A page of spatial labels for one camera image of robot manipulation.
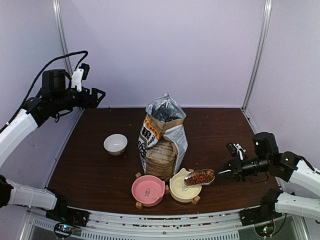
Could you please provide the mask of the aluminium corner post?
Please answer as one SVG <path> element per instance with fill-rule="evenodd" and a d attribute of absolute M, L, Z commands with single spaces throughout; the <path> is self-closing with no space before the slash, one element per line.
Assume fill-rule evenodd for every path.
<path fill-rule="evenodd" d="M 242 104 L 242 111 L 245 113 L 248 109 L 249 102 L 254 90 L 255 82 L 257 80 L 258 74 L 259 74 L 259 69 L 261 66 L 262 58 L 263 58 L 263 53 L 264 49 L 266 46 L 267 38 L 268 38 L 268 33 L 270 29 L 270 22 L 271 22 L 271 16 L 272 16 L 272 5 L 273 1 L 272 0 L 265 0 L 264 1 L 264 9 L 263 9 L 263 15 L 262 15 L 262 21 L 261 21 L 261 26 L 260 26 L 260 33 L 259 33 L 259 38 L 258 38 L 258 44 L 257 44 L 257 49 L 256 49 L 256 54 L 253 62 L 253 67 L 247 87 L 247 91 L 245 94 L 245 98 Z"/>
<path fill-rule="evenodd" d="M 62 51 L 63 55 L 66 55 L 69 53 L 69 51 L 68 51 L 66 35 L 65 35 L 65 30 L 64 30 L 60 1 L 59 0 L 52 0 L 52 7 L 53 7 L 53 15 L 54 15 L 55 23 L 56 23 L 56 28 L 57 28 L 61 51 Z"/>

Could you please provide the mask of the brown pet food bag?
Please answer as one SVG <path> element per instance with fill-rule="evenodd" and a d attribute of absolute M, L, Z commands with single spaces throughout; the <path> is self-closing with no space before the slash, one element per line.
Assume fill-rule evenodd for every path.
<path fill-rule="evenodd" d="M 137 147 L 143 172 L 168 182 L 178 172 L 188 149 L 186 113 L 168 93 L 145 108 Z"/>

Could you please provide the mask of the circuit board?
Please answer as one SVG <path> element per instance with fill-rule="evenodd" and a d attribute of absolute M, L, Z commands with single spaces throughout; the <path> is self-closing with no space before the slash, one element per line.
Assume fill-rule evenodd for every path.
<path fill-rule="evenodd" d="M 53 233 L 58 237 L 58 238 L 68 238 L 70 237 L 75 230 L 74 226 L 68 225 L 66 223 L 58 222 L 54 228 L 53 228 Z"/>
<path fill-rule="evenodd" d="M 258 225 L 254 227 L 254 231 L 259 237 L 269 237 L 274 233 L 275 226 L 272 224 Z"/>

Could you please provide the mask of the pink pet bowl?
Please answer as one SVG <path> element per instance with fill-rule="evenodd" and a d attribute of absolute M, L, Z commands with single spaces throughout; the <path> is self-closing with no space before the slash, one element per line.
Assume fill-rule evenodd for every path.
<path fill-rule="evenodd" d="M 165 195 L 166 184 L 160 178 L 153 175 L 138 177 L 131 186 L 134 199 L 144 207 L 158 205 Z"/>

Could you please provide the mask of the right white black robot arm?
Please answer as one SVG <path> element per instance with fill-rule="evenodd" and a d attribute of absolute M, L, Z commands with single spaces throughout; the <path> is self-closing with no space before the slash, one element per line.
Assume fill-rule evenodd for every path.
<path fill-rule="evenodd" d="M 259 132 L 252 137 L 255 157 L 248 158 L 240 145 L 226 145 L 232 158 L 215 171 L 218 178 L 244 182 L 246 177 L 260 173 L 280 178 L 287 183 L 304 187 L 320 194 L 320 171 L 303 156 L 291 151 L 279 152 L 273 133 Z M 320 200 L 299 197 L 278 189 L 270 189 L 256 210 L 259 220 L 271 219 L 273 214 L 292 214 L 320 220 Z"/>

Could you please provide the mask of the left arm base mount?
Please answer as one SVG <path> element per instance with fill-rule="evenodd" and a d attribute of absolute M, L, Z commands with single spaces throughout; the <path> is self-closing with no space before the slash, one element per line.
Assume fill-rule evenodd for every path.
<path fill-rule="evenodd" d="M 71 226 L 86 227 L 90 213 L 86 210 L 71 208 L 68 200 L 60 193 L 53 191 L 57 198 L 54 209 L 44 210 L 45 217 Z"/>

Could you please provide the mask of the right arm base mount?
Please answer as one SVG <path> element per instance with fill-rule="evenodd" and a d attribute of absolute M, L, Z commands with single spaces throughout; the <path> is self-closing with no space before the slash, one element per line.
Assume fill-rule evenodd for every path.
<path fill-rule="evenodd" d="M 254 225 L 280 218 L 282 214 L 276 212 L 275 203 L 278 202 L 278 197 L 282 193 L 281 190 L 270 189 L 260 200 L 259 206 L 241 210 L 239 216 L 242 225 Z"/>

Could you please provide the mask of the left circuit board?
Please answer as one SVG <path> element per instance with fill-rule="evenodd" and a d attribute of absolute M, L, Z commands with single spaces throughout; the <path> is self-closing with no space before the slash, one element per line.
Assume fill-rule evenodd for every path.
<path fill-rule="evenodd" d="M 70 237 L 75 230 L 74 226 L 68 225 L 66 223 L 58 222 L 54 228 L 53 228 L 53 233 L 58 237 L 58 238 L 68 238 Z"/>

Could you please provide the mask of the right aluminium corner post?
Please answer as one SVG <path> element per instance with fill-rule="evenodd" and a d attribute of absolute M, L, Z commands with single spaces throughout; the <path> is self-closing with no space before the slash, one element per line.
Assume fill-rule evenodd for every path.
<path fill-rule="evenodd" d="M 262 15 L 262 21 L 261 21 L 261 26 L 260 26 L 260 33 L 259 33 L 259 38 L 258 38 L 258 44 L 257 44 L 257 49 L 256 49 L 256 54 L 253 62 L 253 67 L 247 87 L 247 91 L 245 94 L 245 98 L 242 104 L 242 111 L 245 113 L 248 109 L 249 102 L 254 90 L 255 82 L 257 80 L 258 74 L 259 74 L 259 69 L 261 66 L 262 58 L 263 58 L 263 53 L 264 49 L 266 46 L 267 38 L 268 38 L 268 33 L 270 29 L 270 22 L 271 22 L 271 16 L 272 16 L 272 5 L 273 1 L 272 0 L 265 0 L 264 1 L 264 9 L 263 9 L 263 15 Z"/>

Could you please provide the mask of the wooden bowl stand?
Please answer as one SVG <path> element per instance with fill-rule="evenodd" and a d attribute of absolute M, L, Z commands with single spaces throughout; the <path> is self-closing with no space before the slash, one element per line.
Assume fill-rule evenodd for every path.
<path fill-rule="evenodd" d="M 166 194 L 170 194 L 170 188 L 169 188 L 169 184 L 166 184 L 165 183 L 165 193 L 164 193 L 164 196 L 166 195 Z M 197 205 L 198 204 L 198 202 L 200 201 L 200 199 L 201 199 L 201 197 L 200 197 L 200 194 L 198 195 L 198 196 L 196 196 L 193 200 L 192 200 L 192 202 L 190 202 L 190 203 L 192 203 L 192 204 L 194 204 L 194 205 Z M 136 201 L 136 207 L 137 208 L 142 208 L 142 207 L 144 207 L 140 202 L 138 202 L 138 201 Z"/>

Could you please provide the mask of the front aluminium rail frame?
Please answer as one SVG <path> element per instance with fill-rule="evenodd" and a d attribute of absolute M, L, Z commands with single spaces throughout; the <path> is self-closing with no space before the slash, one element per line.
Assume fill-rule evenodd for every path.
<path fill-rule="evenodd" d="M 90 210 L 86 226 L 77 226 L 69 240 L 261 240 L 259 232 L 274 224 L 269 240 L 309 240 L 305 219 L 287 214 L 243 225 L 240 211 L 178 215 L 142 215 Z"/>

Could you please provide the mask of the left aluminium corner post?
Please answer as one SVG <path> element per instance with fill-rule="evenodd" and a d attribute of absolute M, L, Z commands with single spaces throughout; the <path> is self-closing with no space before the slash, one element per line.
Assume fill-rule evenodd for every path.
<path fill-rule="evenodd" d="M 61 51 L 62 51 L 63 55 L 66 55 L 69 53 L 69 51 L 68 51 L 66 35 L 65 35 L 65 30 L 64 30 L 60 1 L 59 0 L 52 0 L 52 7 L 53 7 L 53 15 L 54 15 L 55 23 L 56 23 L 56 28 L 57 28 Z"/>

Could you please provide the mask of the cream cat-ear pet bowl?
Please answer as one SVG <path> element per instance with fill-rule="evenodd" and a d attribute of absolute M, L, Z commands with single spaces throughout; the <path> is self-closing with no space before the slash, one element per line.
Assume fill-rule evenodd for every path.
<path fill-rule="evenodd" d="M 202 190 L 201 185 L 185 185 L 184 179 L 190 173 L 182 168 L 169 180 L 170 195 L 178 202 L 190 203 Z"/>

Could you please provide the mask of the white ceramic bowl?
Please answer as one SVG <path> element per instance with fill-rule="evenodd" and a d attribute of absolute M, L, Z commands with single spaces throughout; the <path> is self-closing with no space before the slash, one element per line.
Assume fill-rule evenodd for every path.
<path fill-rule="evenodd" d="M 128 139 L 126 136 L 116 133 L 109 135 L 103 142 L 104 149 L 112 156 L 120 156 L 127 149 Z"/>

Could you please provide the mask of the right circuit board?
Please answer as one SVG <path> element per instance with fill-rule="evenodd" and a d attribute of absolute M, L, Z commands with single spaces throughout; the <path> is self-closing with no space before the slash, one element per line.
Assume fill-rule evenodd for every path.
<path fill-rule="evenodd" d="M 275 226 L 272 224 L 258 225 L 254 227 L 254 231 L 259 237 L 269 237 L 274 233 Z"/>

